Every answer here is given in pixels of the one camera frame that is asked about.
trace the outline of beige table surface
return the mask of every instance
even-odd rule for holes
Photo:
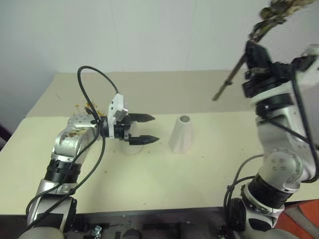
[[[251,108],[240,92],[239,83],[230,88],[223,101],[216,104],[209,101],[214,92],[212,87],[215,89],[219,84],[211,79],[215,77],[221,82],[225,75],[227,72],[223,71],[112,73],[119,89],[129,94],[133,112],[152,113],[156,117],[155,121],[139,124],[140,134],[158,136],[160,140],[145,146],[137,155],[125,155],[118,141],[107,140],[101,165],[74,195],[78,199],[78,212],[222,206],[226,185],[233,180],[239,165],[248,157],[262,153],[255,113],[249,111]],[[161,78],[165,78],[165,84],[170,81],[167,92],[165,85],[157,82]],[[88,84],[92,79],[97,79],[103,87]],[[138,86],[132,79],[145,83],[144,90],[154,98],[146,102],[143,94],[136,93]],[[183,79],[186,84],[181,87],[179,82]],[[98,109],[105,112],[112,91],[101,96],[107,85],[99,82],[95,74],[87,74],[84,83]],[[75,75],[58,74],[0,153],[0,214],[24,213],[45,175],[57,134],[65,128],[69,116],[82,112],[84,105]],[[189,113],[195,141],[186,154],[174,154],[168,140],[181,113]],[[79,180],[95,164],[100,146],[98,141],[90,148]],[[250,162],[241,175],[256,174],[261,162],[262,159]],[[239,195],[239,188],[234,195]],[[289,200],[319,198],[318,188],[319,182],[303,184]]]

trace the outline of white wall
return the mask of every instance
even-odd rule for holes
[[[56,72],[231,69],[269,0],[0,0],[0,122],[14,131]],[[319,41],[319,4],[263,40],[290,61]]]

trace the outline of white cone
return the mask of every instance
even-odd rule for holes
[[[130,134],[132,136],[139,135],[138,126],[135,121],[131,123]],[[129,155],[138,154],[143,148],[143,145],[130,145],[128,142],[122,140],[120,141],[120,144],[122,152]]]
[[[185,153],[191,147],[193,140],[192,124],[188,116],[177,118],[169,139],[169,147],[174,153]]]

